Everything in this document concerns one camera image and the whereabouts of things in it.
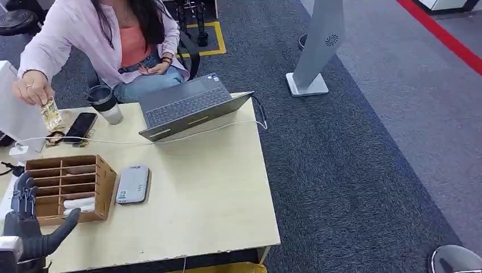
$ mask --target laptop keyboard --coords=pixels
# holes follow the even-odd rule
[[[220,87],[146,112],[146,117],[155,127],[230,99],[229,93]]]

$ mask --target long dark hair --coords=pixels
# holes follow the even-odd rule
[[[112,25],[104,10],[101,7],[100,0],[91,0],[94,8],[99,17],[101,29],[104,37],[109,42],[110,47],[113,49],[112,43]],[[140,29],[146,40],[146,51],[150,44],[161,44],[164,42],[164,23],[162,14],[167,16],[168,13],[165,10],[164,4],[159,0],[127,0],[132,12],[139,21]]]

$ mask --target red floor line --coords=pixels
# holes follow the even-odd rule
[[[413,0],[397,0],[416,20],[439,39],[447,48],[452,50],[468,66],[482,76],[482,59],[468,49],[464,44],[441,27],[434,19],[425,13]]]

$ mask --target travel mug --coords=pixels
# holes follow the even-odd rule
[[[112,125],[119,124],[124,118],[114,96],[114,91],[107,85],[92,87],[87,94],[87,101]]]

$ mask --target woman's hand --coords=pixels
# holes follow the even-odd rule
[[[156,65],[153,68],[140,67],[139,72],[142,75],[162,75],[167,71],[169,66],[170,66],[169,63],[164,62]]]
[[[31,70],[12,84],[15,96],[28,104],[45,105],[54,92],[44,73]]]

